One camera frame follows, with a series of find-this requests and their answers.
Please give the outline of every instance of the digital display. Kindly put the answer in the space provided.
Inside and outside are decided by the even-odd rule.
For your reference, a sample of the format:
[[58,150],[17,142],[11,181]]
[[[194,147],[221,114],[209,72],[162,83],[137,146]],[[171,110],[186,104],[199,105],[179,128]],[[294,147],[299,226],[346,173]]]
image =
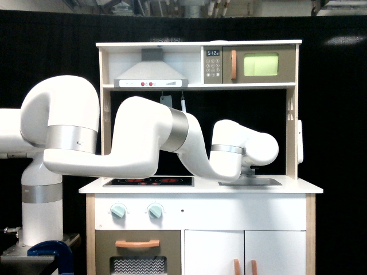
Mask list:
[[206,56],[219,56],[219,50],[207,50]]

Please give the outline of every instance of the sink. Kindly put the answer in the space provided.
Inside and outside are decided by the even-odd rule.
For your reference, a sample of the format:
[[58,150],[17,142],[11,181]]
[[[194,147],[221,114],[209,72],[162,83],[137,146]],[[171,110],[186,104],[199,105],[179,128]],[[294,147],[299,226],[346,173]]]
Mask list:
[[271,178],[257,178],[254,176],[241,176],[235,182],[220,182],[222,186],[282,186],[282,184]]

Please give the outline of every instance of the ceiling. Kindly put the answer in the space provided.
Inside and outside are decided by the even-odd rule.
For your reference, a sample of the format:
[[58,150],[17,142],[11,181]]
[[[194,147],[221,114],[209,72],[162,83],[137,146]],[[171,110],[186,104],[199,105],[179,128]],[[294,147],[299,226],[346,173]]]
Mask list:
[[0,0],[0,9],[153,17],[296,17],[367,14],[367,1]]

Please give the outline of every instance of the black backdrop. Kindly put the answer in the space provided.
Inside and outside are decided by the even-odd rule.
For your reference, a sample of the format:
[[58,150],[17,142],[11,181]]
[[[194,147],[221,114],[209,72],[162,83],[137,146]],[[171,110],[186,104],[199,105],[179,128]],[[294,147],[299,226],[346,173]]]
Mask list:
[[[345,38],[338,41],[358,43],[326,43],[340,36]],[[317,273],[363,273],[367,17],[170,19],[0,11],[0,108],[19,108],[34,85],[61,74],[84,77],[98,91],[96,42],[287,39],[303,40],[299,118],[305,159],[299,177],[325,191],[317,195]],[[188,112],[198,117],[206,140],[212,120],[225,116],[271,132],[282,151],[284,124],[279,121],[284,113],[275,110],[283,106],[285,97],[284,91],[276,93],[186,93],[185,97]],[[158,100],[159,95],[146,96]],[[172,95],[176,104],[181,95]],[[259,98],[267,99],[260,106],[267,111],[256,112],[259,106],[251,104]],[[249,109],[245,117],[239,115]],[[20,179],[29,163],[28,159],[0,160],[0,229],[21,225]],[[159,166],[162,174],[187,173],[165,154]],[[284,154],[263,172],[284,174]],[[83,238],[75,253],[75,274],[86,273],[85,196],[78,189],[92,180],[64,177],[64,232],[80,233]],[[7,244],[0,241],[4,249]]]

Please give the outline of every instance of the orange handle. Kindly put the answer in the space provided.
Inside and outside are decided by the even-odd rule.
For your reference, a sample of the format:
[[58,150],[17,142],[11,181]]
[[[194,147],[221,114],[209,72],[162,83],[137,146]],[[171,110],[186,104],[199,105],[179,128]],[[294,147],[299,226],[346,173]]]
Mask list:
[[240,261],[235,259],[235,275],[241,275],[240,273]]
[[117,248],[154,248],[159,246],[159,240],[152,240],[148,242],[127,242],[116,241]]
[[232,74],[231,79],[236,79],[237,77],[237,58],[236,58],[236,51],[232,51]]
[[257,275],[257,264],[255,260],[251,261],[252,264],[252,275]]

